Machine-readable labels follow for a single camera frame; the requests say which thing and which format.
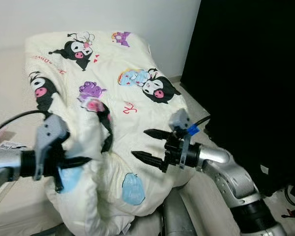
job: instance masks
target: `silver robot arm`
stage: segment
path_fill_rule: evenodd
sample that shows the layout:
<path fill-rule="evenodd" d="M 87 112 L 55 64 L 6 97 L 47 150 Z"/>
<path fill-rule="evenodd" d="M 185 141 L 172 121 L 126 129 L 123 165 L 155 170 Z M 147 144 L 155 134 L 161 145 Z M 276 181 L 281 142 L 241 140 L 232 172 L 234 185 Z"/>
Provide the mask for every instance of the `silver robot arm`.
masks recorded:
<path fill-rule="evenodd" d="M 190 144 L 196 124 L 190 123 L 185 110 L 173 114 L 169 126 L 173 132 L 157 129 L 144 131 L 153 138 L 166 140 L 164 160 L 144 151 L 133 151 L 132 154 L 162 172 L 166 172 L 171 164 L 179 165 L 182 169 L 185 165 L 195 167 L 197 171 L 208 175 L 230 208 L 241 235 L 286 235 L 283 227 L 274 220 L 248 172 L 234 161 L 228 151 L 198 143 Z"/>
<path fill-rule="evenodd" d="M 285 236 L 248 172 L 221 148 L 200 145 L 197 171 L 208 175 L 230 208 L 243 236 Z"/>
<path fill-rule="evenodd" d="M 91 159 L 88 157 L 65 158 L 62 143 L 69 137 L 66 123 L 57 115 L 50 115 L 38 127 L 34 150 L 0 149 L 0 187 L 19 177 L 53 176 L 55 190 L 60 192 L 63 185 L 59 169 L 81 166 Z"/>

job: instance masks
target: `black cable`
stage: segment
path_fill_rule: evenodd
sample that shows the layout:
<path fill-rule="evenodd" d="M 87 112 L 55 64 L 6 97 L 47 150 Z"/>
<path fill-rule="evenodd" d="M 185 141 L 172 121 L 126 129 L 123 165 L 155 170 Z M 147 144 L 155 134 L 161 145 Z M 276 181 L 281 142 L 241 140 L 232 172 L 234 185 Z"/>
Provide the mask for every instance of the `black cable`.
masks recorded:
<path fill-rule="evenodd" d="M 285 198 L 291 205 L 295 206 L 295 203 L 291 200 L 291 198 L 289 196 L 288 190 L 289 190 L 289 186 L 287 185 L 284 189 Z"/>
<path fill-rule="evenodd" d="M 42 113 L 44 114 L 45 116 L 47 116 L 49 113 L 46 112 L 46 111 L 40 111 L 40 110 L 33 110 L 33 111 L 28 111 L 28 112 L 23 112 L 23 113 L 20 113 L 14 117 L 12 117 L 11 119 L 8 119 L 7 121 L 5 121 L 4 123 L 2 123 L 0 125 L 0 130 L 5 127 L 7 124 L 11 123 L 12 121 L 20 118 L 20 117 L 23 117 L 23 116 L 26 116 L 26 115 L 29 115 L 29 114 L 35 114 L 35 113 Z"/>
<path fill-rule="evenodd" d="M 198 126 L 200 124 L 202 124 L 203 122 L 207 121 L 208 119 L 211 118 L 211 115 L 207 116 L 207 117 L 204 117 L 203 119 L 197 121 L 196 123 L 194 123 L 194 125 Z"/>

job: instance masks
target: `bed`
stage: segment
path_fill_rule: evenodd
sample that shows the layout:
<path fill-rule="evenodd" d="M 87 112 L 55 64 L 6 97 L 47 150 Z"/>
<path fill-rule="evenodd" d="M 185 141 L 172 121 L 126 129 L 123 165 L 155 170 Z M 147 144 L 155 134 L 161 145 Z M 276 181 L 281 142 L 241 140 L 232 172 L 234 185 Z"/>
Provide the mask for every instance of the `bed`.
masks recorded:
<path fill-rule="evenodd" d="M 36 102 L 28 83 L 22 84 L 24 77 L 24 49 L 14 48 L 0 51 L 0 123 L 13 115 L 23 111 L 36 109 Z M 207 112 L 188 95 L 179 85 L 175 87 L 185 96 L 187 105 L 192 107 L 191 118 L 198 119 Z M 22 143 L 28 147 L 34 144 L 35 131 L 41 123 L 42 116 L 33 115 L 10 125 L 8 131 L 1 138 Z M 196 142 L 214 145 L 201 132 L 195 136 Z M 8 185 L 6 191 L 0 195 L 0 236 L 29 236 L 60 223 L 62 219 L 53 205 L 49 202 L 44 184 L 47 181 L 32 181 L 31 178 L 20 178 L 14 184 Z M 203 174 L 196 174 L 180 190 L 190 217 L 198 235 L 239 235 L 239 229 L 225 205 L 214 183 Z M 295 220 L 282 220 L 280 213 L 284 206 L 278 208 L 280 195 L 267 199 L 276 220 L 281 221 L 287 232 L 295 235 Z M 142 235 L 143 227 L 146 235 L 155 234 L 161 227 L 158 213 L 149 217 L 141 217 L 134 221 L 128 235 Z"/>

